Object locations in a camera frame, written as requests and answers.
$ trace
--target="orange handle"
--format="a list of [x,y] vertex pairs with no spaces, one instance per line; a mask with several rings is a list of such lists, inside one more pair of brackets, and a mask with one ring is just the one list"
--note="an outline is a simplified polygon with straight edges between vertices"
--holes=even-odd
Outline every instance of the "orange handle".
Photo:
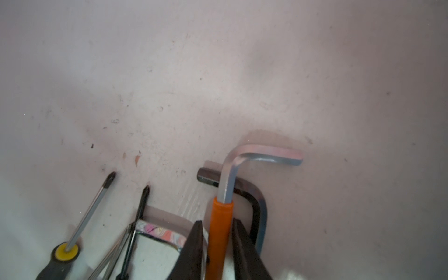
[[224,204],[213,200],[211,210],[210,231],[208,234],[207,255],[210,262],[206,267],[206,280],[221,280],[224,269],[225,252],[228,235],[232,226],[233,201]]

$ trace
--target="black handle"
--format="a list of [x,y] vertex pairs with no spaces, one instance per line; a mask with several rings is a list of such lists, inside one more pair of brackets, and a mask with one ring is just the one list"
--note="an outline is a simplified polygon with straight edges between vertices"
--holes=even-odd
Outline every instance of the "black handle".
[[39,273],[39,275],[37,275],[36,280],[64,280],[67,277],[70,269],[72,268],[73,262],[79,255],[79,252],[73,259],[69,261],[60,261],[55,258],[55,252],[59,246],[60,245],[56,246],[53,249],[50,262]]

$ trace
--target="screwdriver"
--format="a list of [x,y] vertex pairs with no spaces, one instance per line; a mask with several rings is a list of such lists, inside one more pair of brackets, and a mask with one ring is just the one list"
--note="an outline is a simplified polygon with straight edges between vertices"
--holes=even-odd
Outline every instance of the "screwdriver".
[[76,241],[78,241],[79,236],[92,217],[93,212],[95,212],[98,204],[101,202],[101,199],[106,194],[106,191],[115,179],[115,175],[116,172],[112,172],[107,176],[103,185],[99,189],[99,192],[90,204],[89,209],[87,209],[87,212],[84,214],[84,217],[75,229],[72,237],[68,242],[59,244],[53,249],[50,262],[39,273],[39,275],[37,275],[36,280],[64,280],[66,278],[72,268],[73,262],[76,260],[80,252],[80,248],[78,244],[76,244]]

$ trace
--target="yellow ring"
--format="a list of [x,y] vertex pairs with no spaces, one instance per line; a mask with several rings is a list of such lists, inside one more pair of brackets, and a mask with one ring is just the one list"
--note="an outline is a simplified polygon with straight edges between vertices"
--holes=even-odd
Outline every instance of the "yellow ring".
[[78,245],[75,244],[75,246],[70,250],[70,252],[66,253],[64,252],[64,249],[67,247],[67,242],[62,243],[61,245],[59,245],[55,251],[55,258],[58,261],[69,261],[71,259],[73,259],[74,257],[76,257],[76,255],[78,254],[79,248]]

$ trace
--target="hex key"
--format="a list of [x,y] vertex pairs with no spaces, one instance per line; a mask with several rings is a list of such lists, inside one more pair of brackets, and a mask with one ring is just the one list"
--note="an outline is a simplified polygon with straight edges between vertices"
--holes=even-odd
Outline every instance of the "hex key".
[[[202,167],[198,170],[197,179],[201,183],[218,187],[220,176],[221,172]],[[235,180],[233,192],[247,199],[252,205],[252,224],[249,237],[260,255],[267,224],[266,200],[257,186],[239,177]]]

